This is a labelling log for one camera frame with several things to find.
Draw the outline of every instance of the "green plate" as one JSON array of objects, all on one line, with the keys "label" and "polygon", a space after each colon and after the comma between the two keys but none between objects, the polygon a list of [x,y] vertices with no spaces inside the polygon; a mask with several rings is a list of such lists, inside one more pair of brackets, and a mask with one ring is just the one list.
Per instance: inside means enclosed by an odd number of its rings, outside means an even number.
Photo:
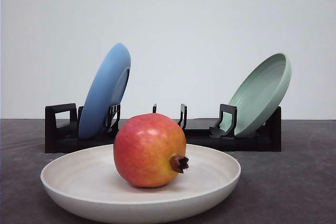
[{"label": "green plate", "polygon": [[[236,137],[253,137],[274,113],[285,96],[291,78],[291,64],[283,54],[263,61],[240,85],[229,105],[237,107]],[[227,131],[231,115],[225,113],[221,129]]]}]

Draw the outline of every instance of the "dish rack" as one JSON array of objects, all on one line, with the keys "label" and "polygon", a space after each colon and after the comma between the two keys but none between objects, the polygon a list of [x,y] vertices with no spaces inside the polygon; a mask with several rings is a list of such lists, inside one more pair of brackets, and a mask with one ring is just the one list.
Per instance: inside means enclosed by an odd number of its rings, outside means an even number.
[{"label": "dish rack", "polygon": [[[120,108],[120,104],[110,106],[102,124],[102,131],[95,137],[80,139],[78,127],[83,106],[78,108],[78,116],[75,103],[45,107],[45,153],[71,153],[113,144],[120,125]],[[152,112],[156,113],[156,110],[157,105],[154,104]],[[67,111],[70,112],[70,122],[57,127],[56,114]],[[231,126],[227,131],[220,129],[225,113],[232,115]],[[214,125],[206,125],[203,129],[191,129],[188,127],[187,106],[181,104],[180,119],[176,121],[184,131],[188,144],[210,147],[223,152],[281,152],[281,107],[277,107],[272,116],[250,138],[235,136],[237,113],[239,113],[237,107],[220,104],[219,117]]]}]

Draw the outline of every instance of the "white plate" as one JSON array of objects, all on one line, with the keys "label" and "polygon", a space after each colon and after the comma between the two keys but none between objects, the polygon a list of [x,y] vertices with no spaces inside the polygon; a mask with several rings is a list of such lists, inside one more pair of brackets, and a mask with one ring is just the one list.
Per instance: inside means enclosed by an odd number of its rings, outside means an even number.
[{"label": "white plate", "polygon": [[240,164],[207,147],[187,145],[189,169],[159,188],[136,188],[117,172],[113,145],[64,155],[41,172],[48,195],[75,215],[106,223],[162,223],[204,212],[235,188]]}]

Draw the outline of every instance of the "dark gray surface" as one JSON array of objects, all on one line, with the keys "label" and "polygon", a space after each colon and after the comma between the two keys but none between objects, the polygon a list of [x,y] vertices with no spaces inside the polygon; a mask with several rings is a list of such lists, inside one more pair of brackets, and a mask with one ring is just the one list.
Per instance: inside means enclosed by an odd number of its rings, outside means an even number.
[{"label": "dark gray surface", "polygon": [[[242,174],[222,203],[182,223],[335,223],[336,120],[282,122],[282,152],[230,152]],[[1,120],[1,223],[97,223],[58,207],[40,172],[44,120]]]}]

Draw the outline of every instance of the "white wall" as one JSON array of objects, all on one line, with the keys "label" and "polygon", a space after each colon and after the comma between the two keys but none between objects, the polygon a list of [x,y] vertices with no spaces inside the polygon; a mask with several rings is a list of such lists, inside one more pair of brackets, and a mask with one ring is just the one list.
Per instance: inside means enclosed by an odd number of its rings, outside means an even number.
[{"label": "white wall", "polygon": [[336,119],[336,0],[1,0],[1,117],[83,105],[109,49],[131,53],[122,118],[216,117],[246,76],[284,52],[285,119]]}]

